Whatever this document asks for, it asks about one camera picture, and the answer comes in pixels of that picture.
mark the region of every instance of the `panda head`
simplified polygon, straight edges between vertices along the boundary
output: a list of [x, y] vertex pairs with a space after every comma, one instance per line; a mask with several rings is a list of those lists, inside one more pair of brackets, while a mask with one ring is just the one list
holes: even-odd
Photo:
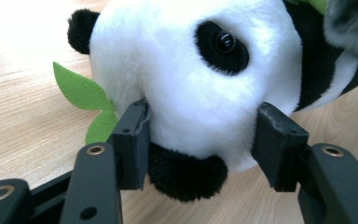
[[68, 37], [119, 116], [150, 104], [150, 181], [182, 202], [256, 164], [259, 105], [290, 114], [299, 99], [300, 38], [282, 0], [117, 0], [74, 13]]

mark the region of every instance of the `panda ear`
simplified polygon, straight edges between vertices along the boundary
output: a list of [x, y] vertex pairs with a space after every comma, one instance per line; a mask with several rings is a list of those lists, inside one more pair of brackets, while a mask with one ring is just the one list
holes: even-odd
[[68, 19], [68, 42], [79, 53], [90, 54], [91, 33], [99, 16], [98, 12], [80, 9]]

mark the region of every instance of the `white fur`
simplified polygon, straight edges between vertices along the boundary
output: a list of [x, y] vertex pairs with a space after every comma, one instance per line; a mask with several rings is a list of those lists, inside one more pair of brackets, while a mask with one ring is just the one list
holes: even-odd
[[[234, 77], [206, 65], [195, 32], [213, 21], [249, 50]], [[300, 92], [300, 39], [282, 0], [116, 0], [97, 20], [90, 40], [95, 80], [116, 103], [146, 98], [151, 140], [198, 158], [217, 155], [228, 168], [255, 165], [250, 149], [257, 107], [284, 113]]]

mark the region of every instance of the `black fur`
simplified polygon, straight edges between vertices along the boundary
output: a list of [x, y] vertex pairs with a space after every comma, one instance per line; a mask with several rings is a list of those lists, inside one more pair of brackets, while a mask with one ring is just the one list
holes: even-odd
[[220, 191], [228, 168], [216, 156], [194, 156], [150, 144], [148, 173], [157, 190], [183, 203], [209, 199]]
[[299, 110], [314, 103], [330, 88], [335, 62], [343, 49], [325, 41], [324, 17], [311, 5], [284, 3], [303, 45], [301, 95], [296, 109]]
[[99, 16], [98, 12], [80, 9], [68, 20], [68, 42], [79, 53], [90, 54], [91, 33]]

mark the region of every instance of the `gray fabric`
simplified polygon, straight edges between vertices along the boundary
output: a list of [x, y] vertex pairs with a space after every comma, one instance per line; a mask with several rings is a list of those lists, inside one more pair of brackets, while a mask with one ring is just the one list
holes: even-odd
[[324, 18], [328, 42], [358, 57], [358, 0], [329, 0]]

